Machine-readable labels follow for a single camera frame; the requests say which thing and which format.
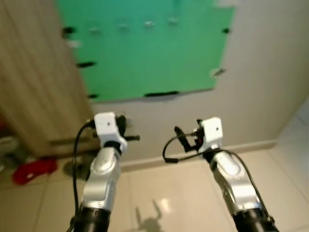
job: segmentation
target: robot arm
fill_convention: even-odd
[[[221,188],[224,201],[239,232],[277,232],[274,220],[269,216],[262,198],[245,163],[235,153],[222,150],[222,125],[217,117],[199,122],[194,149],[210,164],[214,178]],[[175,132],[185,151],[192,150],[182,131]],[[165,158],[166,162],[177,159]]]
[[[118,123],[114,113],[102,113],[94,120],[101,150],[90,165],[80,210],[74,218],[74,232],[107,232],[121,173],[120,156],[127,140],[139,140],[139,136],[124,137],[124,117]]]

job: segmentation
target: green board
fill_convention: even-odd
[[[57,0],[95,101],[213,88],[234,8],[213,0]]]

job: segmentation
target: floor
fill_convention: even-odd
[[[307,101],[277,146],[240,154],[281,232],[309,232]],[[78,182],[81,192],[84,183]],[[57,170],[24,187],[0,173],[1,232],[64,232],[73,214],[71,179]],[[236,232],[204,161],[124,173],[110,232]]]

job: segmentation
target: wooden cabinet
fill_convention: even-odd
[[[35,156],[68,154],[93,114],[53,2],[2,0],[0,15],[0,117]]]

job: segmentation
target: black cylinder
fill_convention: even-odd
[[[110,211],[96,208],[82,208],[74,219],[74,232],[107,232]]]
[[[274,220],[261,209],[241,211],[233,219],[238,232],[279,232]]]

